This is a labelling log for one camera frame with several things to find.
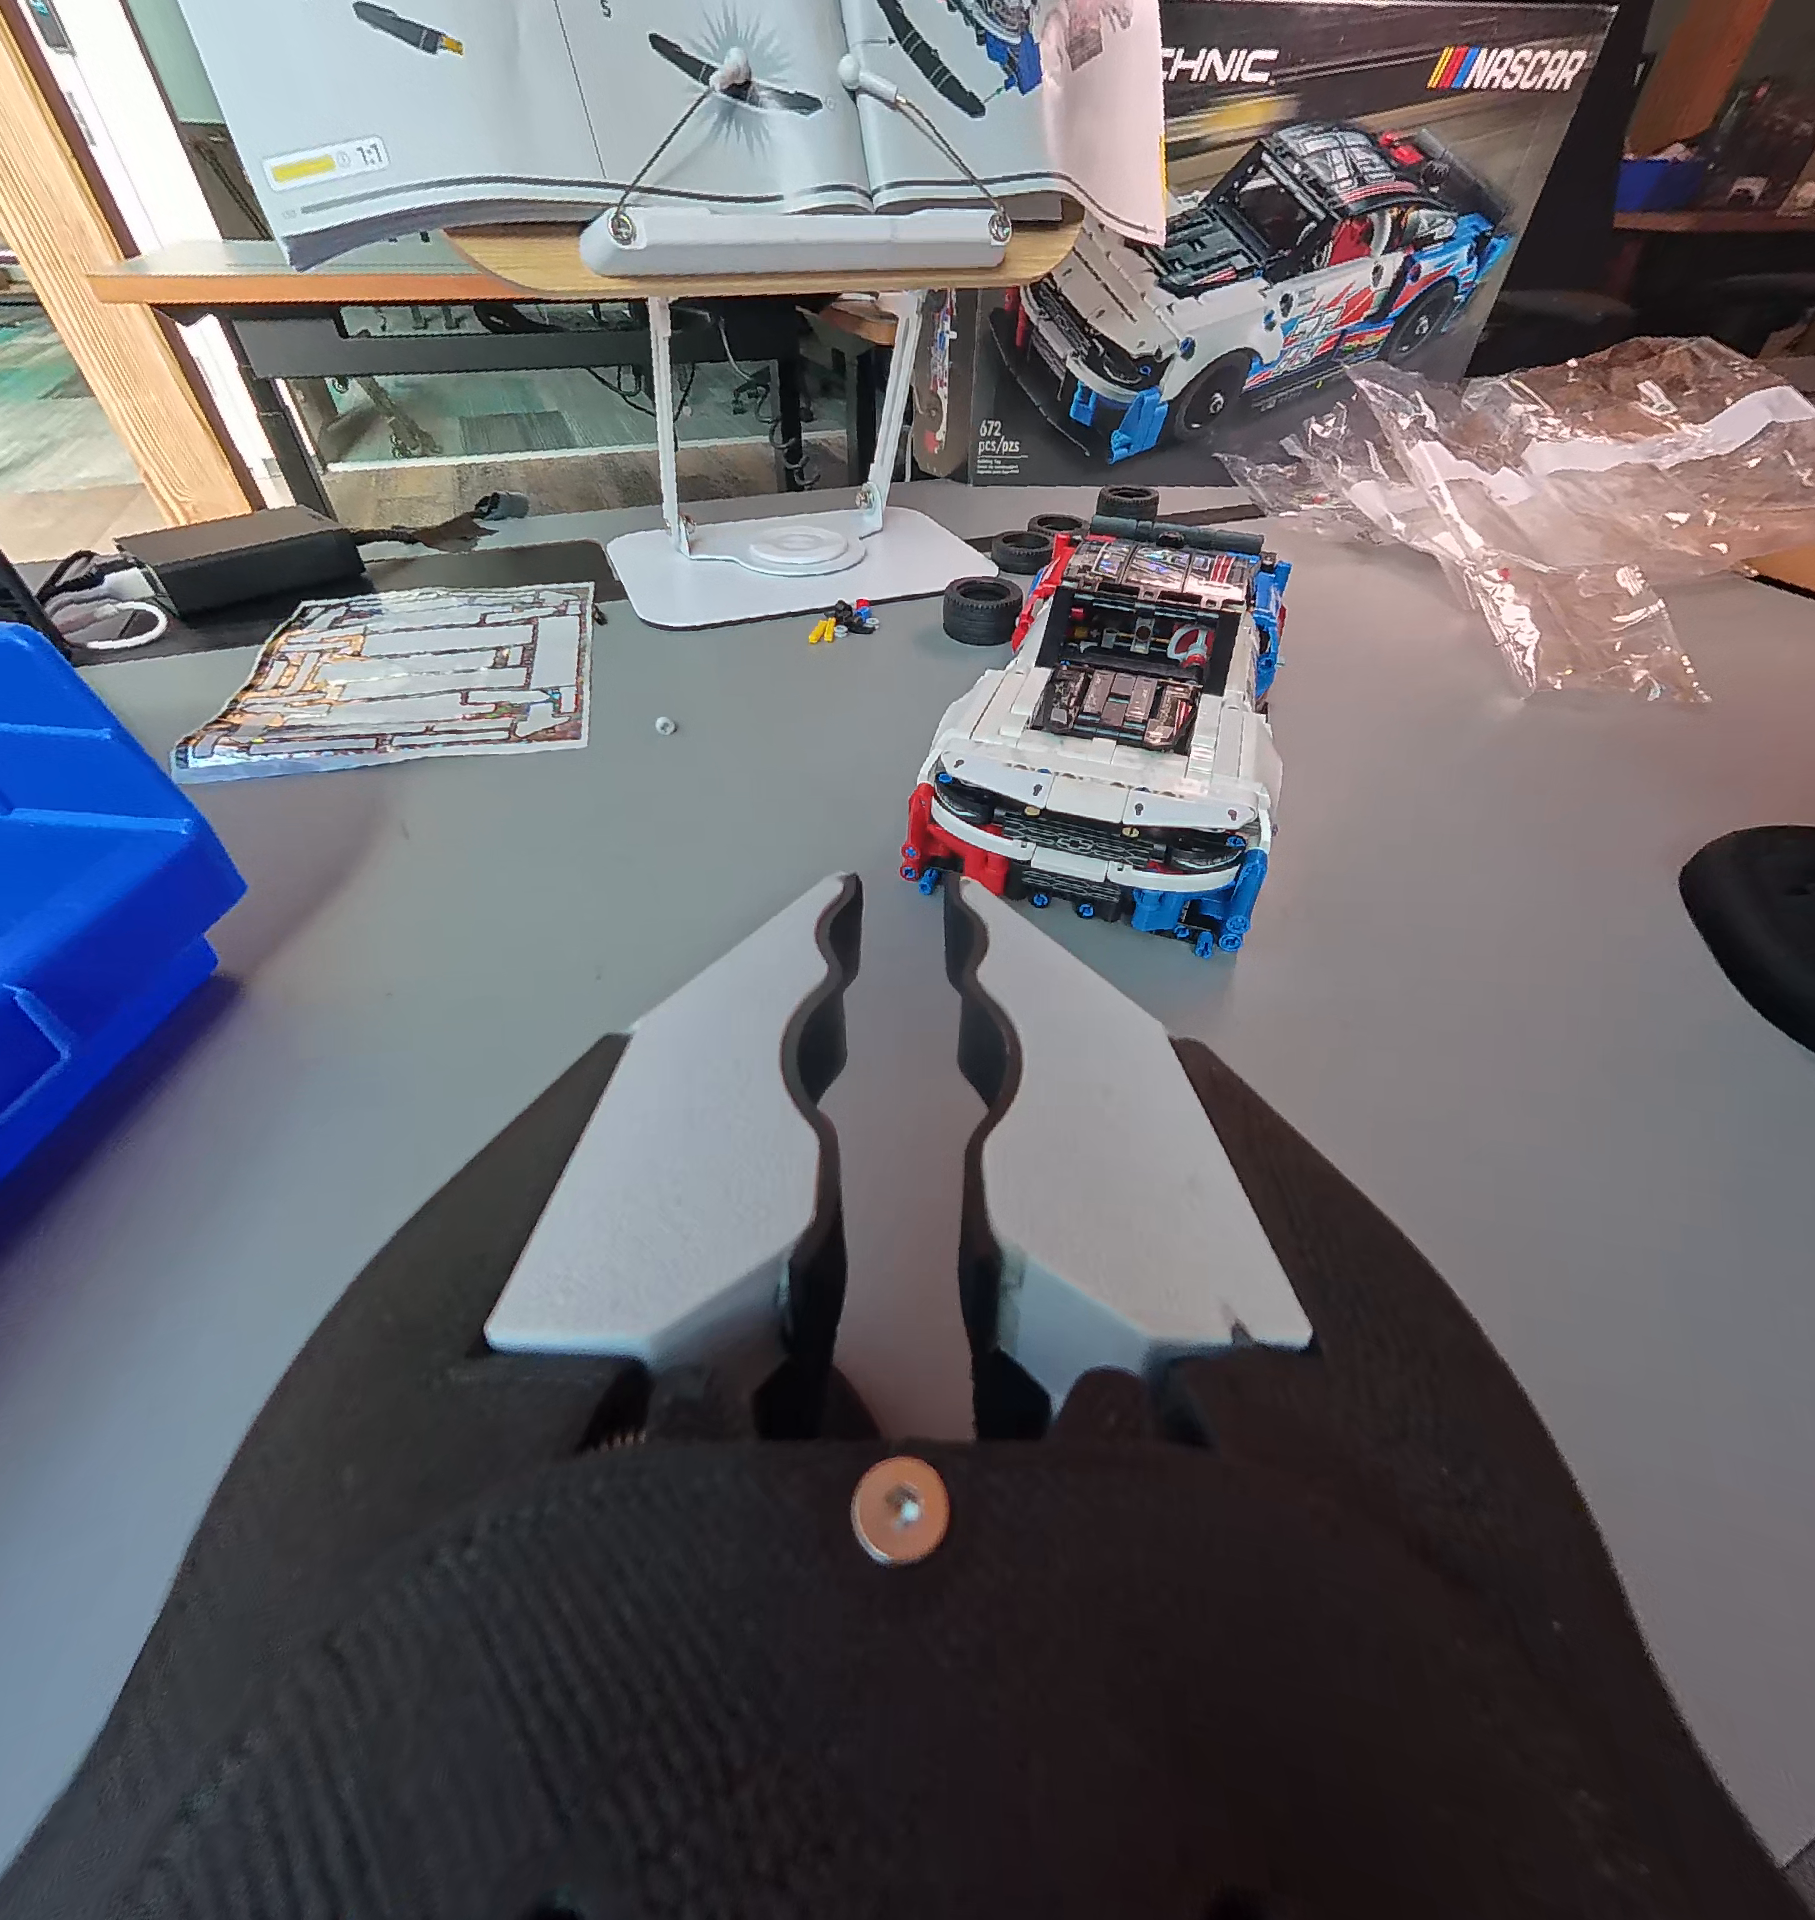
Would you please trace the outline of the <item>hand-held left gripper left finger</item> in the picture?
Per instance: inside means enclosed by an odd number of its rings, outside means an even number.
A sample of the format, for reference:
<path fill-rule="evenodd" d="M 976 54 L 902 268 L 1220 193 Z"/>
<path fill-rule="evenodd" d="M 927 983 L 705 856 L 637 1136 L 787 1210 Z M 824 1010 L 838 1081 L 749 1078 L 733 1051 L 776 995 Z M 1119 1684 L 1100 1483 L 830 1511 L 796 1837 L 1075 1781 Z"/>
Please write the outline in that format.
<path fill-rule="evenodd" d="M 503 1353 L 792 1357 L 831 1345 L 863 884 L 824 877 L 623 1036 L 486 1315 Z"/>

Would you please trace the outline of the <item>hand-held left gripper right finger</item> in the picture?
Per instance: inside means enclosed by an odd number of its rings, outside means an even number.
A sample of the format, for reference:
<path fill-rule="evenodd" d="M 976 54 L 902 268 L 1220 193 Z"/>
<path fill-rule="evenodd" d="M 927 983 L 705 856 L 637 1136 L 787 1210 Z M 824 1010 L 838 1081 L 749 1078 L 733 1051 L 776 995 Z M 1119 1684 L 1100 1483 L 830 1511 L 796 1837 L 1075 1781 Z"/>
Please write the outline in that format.
<path fill-rule="evenodd" d="M 976 1394 L 1305 1351 L 1308 1313 L 1165 1025 L 971 879 L 942 898 L 942 952 L 985 1104 L 959 1244 Z"/>

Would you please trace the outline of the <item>toy brick race car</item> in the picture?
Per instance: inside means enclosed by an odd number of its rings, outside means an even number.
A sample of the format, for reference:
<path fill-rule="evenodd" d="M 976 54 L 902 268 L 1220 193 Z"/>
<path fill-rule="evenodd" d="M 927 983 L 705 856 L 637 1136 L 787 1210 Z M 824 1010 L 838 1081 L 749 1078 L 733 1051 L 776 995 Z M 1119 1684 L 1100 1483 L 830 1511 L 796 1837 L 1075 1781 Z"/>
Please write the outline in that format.
<path fill-rule="evenodd" d="M 924 898 L 971 879 L 1198 957 L 1238 952 L 1282 790 L 1267 703 L 1288 574 L 1218 527 L 1055 540 L 1020 583 L 1010 658 L 931 738 L 900 879 Z"/>

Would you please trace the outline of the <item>grey desk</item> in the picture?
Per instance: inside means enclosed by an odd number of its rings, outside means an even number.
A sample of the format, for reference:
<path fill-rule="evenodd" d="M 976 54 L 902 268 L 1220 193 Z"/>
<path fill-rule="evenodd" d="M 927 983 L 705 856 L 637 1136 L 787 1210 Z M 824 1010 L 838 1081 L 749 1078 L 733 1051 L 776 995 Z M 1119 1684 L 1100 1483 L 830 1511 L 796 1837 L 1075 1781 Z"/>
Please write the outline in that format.
<path fill-rule="evenodd" d="M 1280 527 L 1283 797 L 1241 955 L 1032 924 L 1206 1041 L 1422 1249 L 1553 1433 L 1780 1859 L 1815 1837 L 1815 1058 L 1679 898 L 1815 825 L 1815 601 L 1673 615 L 1709 703 L 1517 698 L 1437 571 Z M 583 1049 L 831 871 L 865 887 L 843 1368 L 970 1429 L 963 1144 L 910 780 L 989 661 L 608 610 L 590 740 L 202 786 L 219 975 L 0 1188 L 0 1873 L 92 1745 L 259 1405 L 365 1260 Z M 655 731 L 668 713 L 679 731 Z"/>

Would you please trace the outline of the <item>clear plastic bag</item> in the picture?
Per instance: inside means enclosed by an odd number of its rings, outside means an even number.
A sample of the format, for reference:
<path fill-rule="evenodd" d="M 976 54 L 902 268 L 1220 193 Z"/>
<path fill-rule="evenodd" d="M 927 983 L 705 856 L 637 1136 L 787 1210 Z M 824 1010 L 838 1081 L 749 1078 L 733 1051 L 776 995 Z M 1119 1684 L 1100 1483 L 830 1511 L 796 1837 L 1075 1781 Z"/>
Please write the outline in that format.
<path fill-rule="evenodd" d="M 1542 556 L 1706 571 L 1815 545 L 1815 404 L 1712 339 L 1479 376 L 1458 451 Z"/>
<path fill-rule="evenodd" d="M 1704 704 L 1650 545 L 1611 504 L 1583 507 L 1531 475 L 1495 398 L 1493 383 L 1364 368 L 1330 408 L 1216 465 L 1289 532 L 1437 565 L 1522 694 Z"/>

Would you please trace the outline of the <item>used sticker sheet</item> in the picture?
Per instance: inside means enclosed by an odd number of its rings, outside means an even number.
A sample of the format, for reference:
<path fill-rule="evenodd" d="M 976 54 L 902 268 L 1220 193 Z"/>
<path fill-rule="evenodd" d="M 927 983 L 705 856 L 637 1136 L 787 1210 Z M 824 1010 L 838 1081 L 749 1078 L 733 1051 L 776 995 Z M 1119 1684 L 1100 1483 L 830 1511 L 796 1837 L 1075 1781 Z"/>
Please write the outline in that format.
<path fill-rule="evenodd" d="M 175 782 L 583 746 L 590 583 L 307 601 L 172 751 Z"/>

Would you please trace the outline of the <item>blue plastic bin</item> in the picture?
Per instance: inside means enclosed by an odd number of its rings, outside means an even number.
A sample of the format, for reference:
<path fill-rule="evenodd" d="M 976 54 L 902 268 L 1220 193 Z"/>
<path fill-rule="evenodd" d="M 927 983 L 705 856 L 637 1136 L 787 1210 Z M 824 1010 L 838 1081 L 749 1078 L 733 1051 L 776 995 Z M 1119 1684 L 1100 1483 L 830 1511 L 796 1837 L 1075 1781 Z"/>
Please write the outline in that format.
<path fill-rule="evenodd" d="M 210 979 L 244 889 L 54 641 L 0 621 L 0 1185 Z"/>

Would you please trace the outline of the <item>black power adapter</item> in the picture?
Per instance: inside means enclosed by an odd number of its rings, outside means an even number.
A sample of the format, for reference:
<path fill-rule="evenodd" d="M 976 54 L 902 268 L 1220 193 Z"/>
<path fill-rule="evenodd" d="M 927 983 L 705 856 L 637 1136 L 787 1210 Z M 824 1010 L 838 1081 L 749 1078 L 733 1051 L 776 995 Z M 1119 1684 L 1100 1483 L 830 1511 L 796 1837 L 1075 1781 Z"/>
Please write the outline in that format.
<path fill-rule="evenodd" d="M 151 574 L 178 617 L 364 579 L 351 532 L 301 504 L 132 534 L 114 549 Z"/>

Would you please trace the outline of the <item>toy car set box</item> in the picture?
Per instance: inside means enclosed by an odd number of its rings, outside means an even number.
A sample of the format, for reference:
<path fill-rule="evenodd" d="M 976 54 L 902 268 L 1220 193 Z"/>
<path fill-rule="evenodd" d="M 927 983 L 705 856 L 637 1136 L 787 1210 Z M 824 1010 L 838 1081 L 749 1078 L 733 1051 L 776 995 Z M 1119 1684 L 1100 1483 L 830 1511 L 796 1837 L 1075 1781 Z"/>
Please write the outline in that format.
<path fill-rule="evenodd" d="M 1355 369 L 1459 376 L 1611 19 L 1163 3 L 1165 240 L 1088 212 L 1035 283 L 931 294 L 915 468 L 1218 482 Z"/>

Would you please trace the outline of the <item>white book stand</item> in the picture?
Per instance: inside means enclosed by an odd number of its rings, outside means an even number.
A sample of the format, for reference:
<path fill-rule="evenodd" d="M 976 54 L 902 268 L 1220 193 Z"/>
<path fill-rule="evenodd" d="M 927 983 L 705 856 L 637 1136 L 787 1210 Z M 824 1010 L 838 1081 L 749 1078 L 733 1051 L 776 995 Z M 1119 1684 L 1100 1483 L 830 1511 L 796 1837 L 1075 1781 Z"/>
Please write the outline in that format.
<path fill-rule="evenodd" d="M 450 227 L 447 243 L 511 292 L 539 298 L 642 296 L 653 373 L 671 380 L 672 298 L 809 296 L 869 290 L 895 320 L 875 450 L 853 502 L 837 511 L 695 523 L 679 497 L 668 395 L 655 406 L 661 528 L 607 541 L 632 610 L 661 630 L 820 615 L 831 602 L 895 602 L 981 583 L 994 569 L 927 514 L 891 505 L 895 451 L 912 395 L 919 298 L 936 286 L 1024 286 L 1072 248 L 1081 213 L 1016 225 L 982 205 L 912 213 L 760 213 L 632 206 L 585 227 Z"/>

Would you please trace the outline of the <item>white printed paper sheet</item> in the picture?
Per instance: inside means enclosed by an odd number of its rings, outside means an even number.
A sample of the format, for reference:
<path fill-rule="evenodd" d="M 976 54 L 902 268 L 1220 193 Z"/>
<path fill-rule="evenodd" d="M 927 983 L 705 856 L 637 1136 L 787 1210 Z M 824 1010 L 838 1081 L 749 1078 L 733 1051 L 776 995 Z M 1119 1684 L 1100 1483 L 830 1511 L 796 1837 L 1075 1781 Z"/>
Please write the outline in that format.
<path fill-rule="evenodd" d="M 1158 1 L 1039 1 L 1032 38 L 1049 162 L 1106 227 L 1160 244 L 1166 225 Z"/>

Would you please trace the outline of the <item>open instruction booklet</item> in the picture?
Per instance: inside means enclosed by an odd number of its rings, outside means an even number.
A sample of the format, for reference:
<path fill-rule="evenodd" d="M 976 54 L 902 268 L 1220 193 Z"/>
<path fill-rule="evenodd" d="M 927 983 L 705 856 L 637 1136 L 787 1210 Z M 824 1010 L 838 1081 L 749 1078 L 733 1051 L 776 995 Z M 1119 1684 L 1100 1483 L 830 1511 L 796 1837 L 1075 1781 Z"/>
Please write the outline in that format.
<path fill-rule="evenodd" d="M 1081 205 L 1032 5 L 209 1 L 183 21 L 293 265 L 621 201 L 760 213 Z"/>

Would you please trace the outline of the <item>wooden pillar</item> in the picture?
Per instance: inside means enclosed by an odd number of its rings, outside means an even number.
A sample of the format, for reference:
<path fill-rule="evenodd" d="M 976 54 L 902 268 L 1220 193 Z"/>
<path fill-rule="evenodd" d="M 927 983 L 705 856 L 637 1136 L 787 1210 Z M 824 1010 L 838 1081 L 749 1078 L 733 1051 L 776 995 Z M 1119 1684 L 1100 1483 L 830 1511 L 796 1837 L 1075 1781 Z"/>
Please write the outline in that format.
<path fill-rule="evenodd" d="M 125 230 L 72 144 L 17 10 L 0 3 L 0 231 L 22 263 L 152 504 L 169 524 L 264 505 L 246 462 L 172 327 L 111 304 L 92 278 L 127 259 Z"/>

